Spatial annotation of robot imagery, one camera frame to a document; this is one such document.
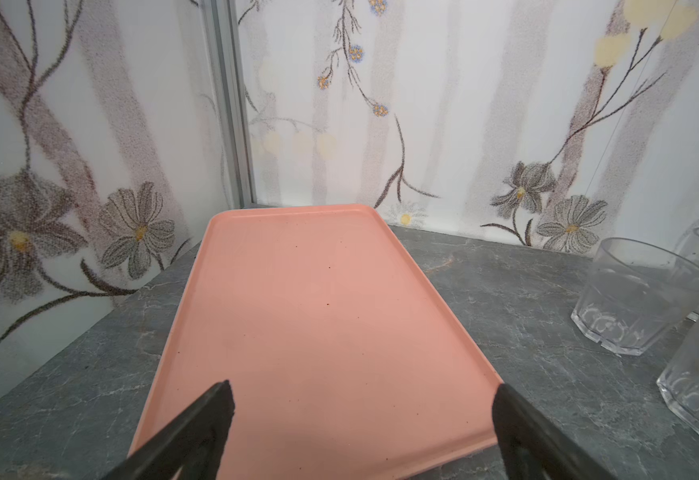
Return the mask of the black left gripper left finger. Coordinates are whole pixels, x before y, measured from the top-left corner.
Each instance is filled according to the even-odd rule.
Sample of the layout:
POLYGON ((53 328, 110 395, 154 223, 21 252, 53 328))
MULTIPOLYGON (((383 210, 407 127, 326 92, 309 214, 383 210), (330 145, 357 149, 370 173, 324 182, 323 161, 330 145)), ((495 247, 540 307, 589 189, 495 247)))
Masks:
POLYGON ((215 479, 235 408, 230 382, 213 385, 105 478, 215 479))

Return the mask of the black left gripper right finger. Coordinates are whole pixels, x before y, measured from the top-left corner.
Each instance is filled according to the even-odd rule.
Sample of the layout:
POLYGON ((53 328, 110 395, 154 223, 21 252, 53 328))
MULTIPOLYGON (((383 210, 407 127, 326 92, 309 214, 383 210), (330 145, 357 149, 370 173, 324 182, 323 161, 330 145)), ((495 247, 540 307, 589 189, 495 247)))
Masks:
POLYGON ((509 479, 613 478, 507 383, 497 388, 491 419, 509 479))

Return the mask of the pink plastic tray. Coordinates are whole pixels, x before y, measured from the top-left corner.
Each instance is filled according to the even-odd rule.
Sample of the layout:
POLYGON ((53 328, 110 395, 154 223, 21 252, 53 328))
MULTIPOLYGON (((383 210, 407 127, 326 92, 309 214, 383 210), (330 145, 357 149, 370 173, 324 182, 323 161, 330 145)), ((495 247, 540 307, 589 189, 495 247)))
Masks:
POLYGON ((223 479, 399 479, 497 442, 501 377, 365 205, 210 221, 133 444, 213 384, 223 479))

